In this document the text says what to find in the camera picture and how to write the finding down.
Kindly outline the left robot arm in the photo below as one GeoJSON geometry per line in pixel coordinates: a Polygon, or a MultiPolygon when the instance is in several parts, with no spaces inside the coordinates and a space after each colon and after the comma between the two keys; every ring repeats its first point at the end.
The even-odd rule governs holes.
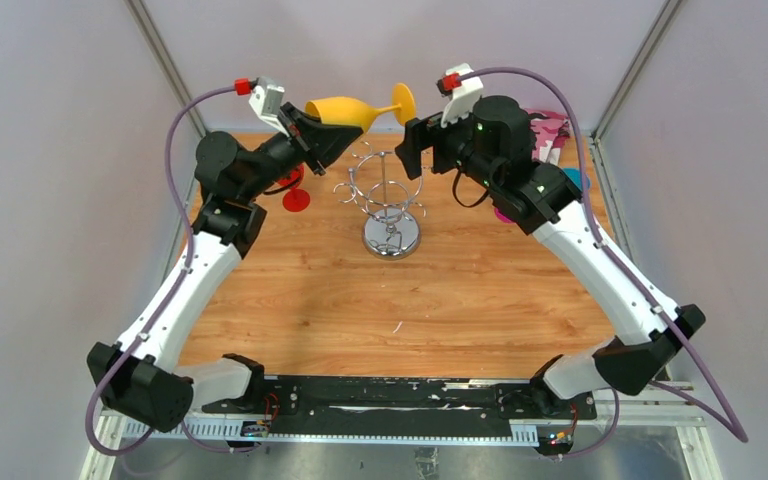
{"type": "Polygon", "coordinates": [[[217,401],[229,400],[243,413],[264,405],[267,389],[254,378],[256,362],[225,354],[213,363],[180,366],[183,346],[260,233],[266,211],[256,198],[302,164],[322,174],[369,129],[362,121],[309,113],[290,103],[279,108],[278,120],[282,130],[254,150],[225,131],[199,141],[195,174],[202,206],[173,271],[146,309],[115,342],[90,350],[87,364],[96,387],[87,428],[98,404],[158,432],[173,430],[190,411],[217,401]]]}

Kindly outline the pink wine glass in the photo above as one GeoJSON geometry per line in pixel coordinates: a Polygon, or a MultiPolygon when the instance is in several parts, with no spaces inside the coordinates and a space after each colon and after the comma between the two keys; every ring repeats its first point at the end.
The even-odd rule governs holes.
{"type": "Polygon", "coordinates": [[[511,219],[509,219],[508,217],[506,217],[506,216],[505,216],[505,215],[504,215],[504,214],[501,212],[501,210],[500,210],[500,209],[498,209],[498,208],[494,208],[494,214],[495,214],[496,218],[497,218],[498,220],[500,220],[502,223],[505,223],[505,224],[512,224],[512,223],[513,223],[513,220],[511,220],[511,219]]]}

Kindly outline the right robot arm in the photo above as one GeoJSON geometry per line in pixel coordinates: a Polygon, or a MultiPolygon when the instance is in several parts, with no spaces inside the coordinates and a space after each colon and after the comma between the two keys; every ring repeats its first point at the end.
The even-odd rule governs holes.
{"type": "Polygon", "coordinates": [[[532,406],[552,418],[582,393],[639,394],[706,318],[697,305],[680,306],[646,280],[587,212],[576,183],[534,159],[532,119],[510,97],[484,97],[453,123],[440,113],[409,120],[395,152],[411,179],[431,149],[433,172],[454,171],[484,187],[493,206],[560,259],[610,320],[612,339],[559,355],[532,377],[532,406]]]}

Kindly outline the chrome wine glass rack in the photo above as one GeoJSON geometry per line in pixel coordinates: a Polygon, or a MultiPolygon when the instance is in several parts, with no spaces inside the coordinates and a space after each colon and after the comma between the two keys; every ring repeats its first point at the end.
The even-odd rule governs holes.
{"type": "Polygon", "coordinates": [[[353,204],[365,215],[360,238],[368,253],[381,260],[396,261],[412,255],[420,246],[422,230],[419,220],[427,216],[427,207],[420,201],[424,178],[410,187],[405,181],[387,173],[387,160],[395,156],[392,150],[377,150],[364,141],[363,153],[353,151],[357,161],[348,168],[348,179],[336,184],[334,192],[348,191],[342,204],[353,204]],[[366,167],[378,168],[379,179],[364,187],[361,172],[366,167]]]}

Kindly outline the red wine glass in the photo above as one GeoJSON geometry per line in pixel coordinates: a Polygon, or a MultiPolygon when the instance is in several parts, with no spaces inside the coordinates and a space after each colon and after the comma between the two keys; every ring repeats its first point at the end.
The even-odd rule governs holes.
{"type": "Polygon", "coordinates": [[[303,165],[295,167],[288,175],[278,180],[280,191],[284,193],[283,207],[293,213],[298,213],[309,207],[310,194],[301,187],[304,179],[305,168],[303,165]]]}

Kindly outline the yellow wine glass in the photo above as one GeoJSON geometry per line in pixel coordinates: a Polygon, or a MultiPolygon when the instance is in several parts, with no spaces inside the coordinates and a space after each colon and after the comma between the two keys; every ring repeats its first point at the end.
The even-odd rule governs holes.
{"type": "Polygon", "coordinates": [[[304,112],[326,125],[354,126],[368,132],[374,122],[387,113],[392,113],[397,123],[404,126],[416,117],[416,103],[410,88],[397,83],[386,106],[375,107],[357,98],[332,96],[308,101],[304,112]]]}

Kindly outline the blue wine glass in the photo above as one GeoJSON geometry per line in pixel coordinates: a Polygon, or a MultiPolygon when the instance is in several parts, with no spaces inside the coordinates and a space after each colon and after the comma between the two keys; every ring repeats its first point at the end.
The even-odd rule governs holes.
{"type": "Polygon", "coordinates": [[[562,171],[582,192],[588,192],[591,188],[591,181],[586,173],[578,168],[564,167],[562,171]]]}

